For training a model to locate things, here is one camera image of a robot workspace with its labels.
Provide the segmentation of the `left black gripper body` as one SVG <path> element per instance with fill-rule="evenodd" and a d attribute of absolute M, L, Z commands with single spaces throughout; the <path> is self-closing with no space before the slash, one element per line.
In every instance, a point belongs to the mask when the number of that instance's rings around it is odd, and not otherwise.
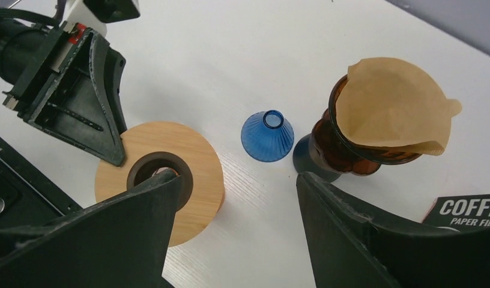
<path fill-rule="evenodd" d="M 67 116 L 88 124 L 89 117 L 69 104 L 77 82 L 89 77 L 80 57 L 90 29 L 80 23 L 47 28 L 2 23 L 2 78 L 12 84 L 4 106 L 28 124 L 51 124 Z"/>

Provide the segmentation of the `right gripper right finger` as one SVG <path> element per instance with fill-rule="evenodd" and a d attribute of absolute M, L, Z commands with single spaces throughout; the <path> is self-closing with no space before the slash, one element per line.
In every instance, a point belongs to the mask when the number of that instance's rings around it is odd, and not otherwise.
<path fill-rule="evenodd" d="M 317 287 L 490 287 L 490 228 L 411 221 L 310 172 L 296 188 Z"/>

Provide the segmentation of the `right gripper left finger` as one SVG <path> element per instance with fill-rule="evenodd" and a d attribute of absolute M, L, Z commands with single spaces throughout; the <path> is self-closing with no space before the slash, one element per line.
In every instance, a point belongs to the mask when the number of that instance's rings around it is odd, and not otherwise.
<path fill-rule="evenodd" d="M 165 171 L 44 225 L 0 229 L 0 287 L 169 287 L 182 184 Z"/>

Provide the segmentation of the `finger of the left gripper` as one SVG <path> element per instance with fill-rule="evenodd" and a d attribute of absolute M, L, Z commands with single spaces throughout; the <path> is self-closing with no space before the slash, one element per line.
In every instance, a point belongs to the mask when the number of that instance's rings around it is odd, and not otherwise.
<path fill-rule="evenodd" d="M 109 48 L 104 65 L 104 84 L 107 100 L 110 105 L 110 114 L 115 121 L 119 134 L 127 130 L 123 109 L 119 96 L 120 83 L 125 68 L 126 60 L 116 50 Z"/>
<path fill-rule="evenodd" d="M 77 82 L 75 90 L 78 96 L 73 104 L 69 104 L 89 117 L 88 124 L 63 116 L 51 124 L 29 125 L 119 167 L 126 160 L 126 152 L 110 114 L 104 84 L 104 65 L 109 48 L 104 36 L 90 29 L 80 54 L 80 57 L 87 58 L 82 64 L 89 70 L 89 77 Z"/>

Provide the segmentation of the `round wooden ring stand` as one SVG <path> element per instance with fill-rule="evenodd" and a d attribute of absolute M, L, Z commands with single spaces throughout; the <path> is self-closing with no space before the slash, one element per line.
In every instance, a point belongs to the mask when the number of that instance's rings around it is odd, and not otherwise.
<path fill-rule="evenodd" d="M 221 162 L 197 131 L 176 122 L 147 122 L 121 135 L 126 160 L 120 167 L 105 161 L 95 176 L 95 199 L 104 201 L 144 182 L 161 168 L 182 177 L 169 246 L 199 235 L 215 218 L 225 199 Z"/>

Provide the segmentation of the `amber plastic coffee dripper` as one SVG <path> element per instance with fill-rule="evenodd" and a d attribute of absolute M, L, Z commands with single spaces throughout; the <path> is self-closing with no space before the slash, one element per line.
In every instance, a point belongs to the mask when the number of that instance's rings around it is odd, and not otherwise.
<path fill-rule="evenodd" d="M 346 75 L 337 81 L 330 93 L 328 108 L 312 129 L 313 147 L 325 165 L 336 173 L 368 176 L 378 171 L 382 165 L 406 164 L 422 156 L 414 152 L 386 148 L 365 148 L 348 140 L 338 127 L 336 119 L 336 102 L 347 83 Z"/>

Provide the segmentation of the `orange coffee filter box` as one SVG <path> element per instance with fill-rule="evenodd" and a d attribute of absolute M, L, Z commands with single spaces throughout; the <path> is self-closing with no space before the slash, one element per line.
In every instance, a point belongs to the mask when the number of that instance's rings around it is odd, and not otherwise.
<path fill-rule="evenodd" d="M 422 223 L 457 232 L 490 228 L 490 194 L 439 197 Z"/>

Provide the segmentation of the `brown paper coffee filter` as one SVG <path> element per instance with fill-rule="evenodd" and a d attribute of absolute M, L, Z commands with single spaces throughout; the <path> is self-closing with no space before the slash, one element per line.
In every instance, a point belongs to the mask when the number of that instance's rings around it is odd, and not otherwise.
<path fill-rule="evenodd" d="M 364 58 L 348 67 L 335 103 L 343 136 L 364 148 L 441 155 L 452 118 L 462 110 L 418 66 L 398 58 Z"/>

